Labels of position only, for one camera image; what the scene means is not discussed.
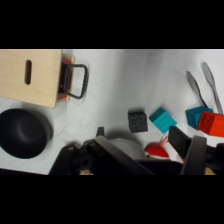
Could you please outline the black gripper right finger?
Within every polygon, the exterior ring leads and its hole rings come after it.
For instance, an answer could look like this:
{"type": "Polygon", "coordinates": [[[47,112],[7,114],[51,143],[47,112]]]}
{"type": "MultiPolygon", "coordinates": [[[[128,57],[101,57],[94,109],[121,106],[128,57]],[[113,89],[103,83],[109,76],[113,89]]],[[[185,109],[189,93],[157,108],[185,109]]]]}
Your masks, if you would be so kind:
{"type": "Polygon", "coordinates": [[[169,128],[168,141],[184,160],[183,175],[202,175],[206,169],[224,175],[224,143],[209,146],[205,137],[190,138],[176,126],[169,128]]]}

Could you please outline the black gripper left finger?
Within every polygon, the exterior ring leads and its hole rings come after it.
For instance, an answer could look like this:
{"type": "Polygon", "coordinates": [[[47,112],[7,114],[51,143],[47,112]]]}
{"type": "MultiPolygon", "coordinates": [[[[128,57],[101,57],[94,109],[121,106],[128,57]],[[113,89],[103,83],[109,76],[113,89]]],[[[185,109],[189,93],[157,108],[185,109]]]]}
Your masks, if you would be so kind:
{"type": "Polygon", "coordinates": [[[152,175],[140,162],[133,160],[114,146],[105,136],[104,128],[97,129],[96,137],[82,145],[71,142],[59,152],[50,175],[152,175]]]}

